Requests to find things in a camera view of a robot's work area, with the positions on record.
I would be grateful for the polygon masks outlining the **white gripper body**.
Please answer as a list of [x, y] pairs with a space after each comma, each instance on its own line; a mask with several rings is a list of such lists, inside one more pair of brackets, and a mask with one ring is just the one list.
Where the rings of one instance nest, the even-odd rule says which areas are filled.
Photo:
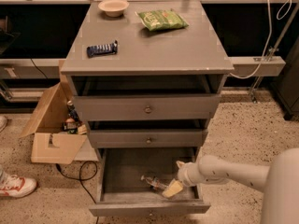
[[200, 183], [200, 173], [196, 162], [185, 162], [186, 164], [178, 169], [178, 180], [186, 187], [193, 187]]

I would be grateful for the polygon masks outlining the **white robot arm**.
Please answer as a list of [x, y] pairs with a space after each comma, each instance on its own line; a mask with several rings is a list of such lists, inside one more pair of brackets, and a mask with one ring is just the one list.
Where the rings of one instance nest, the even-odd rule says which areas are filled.
[[184, 187], [234, 180], [263, 193], [260, 224], [299, 224], [299, 148], [278, 154], [269, 166], [225, 161], [205, 155], [196, 162], [177, 161], [178, 179], [163, 196], [173, 197]]

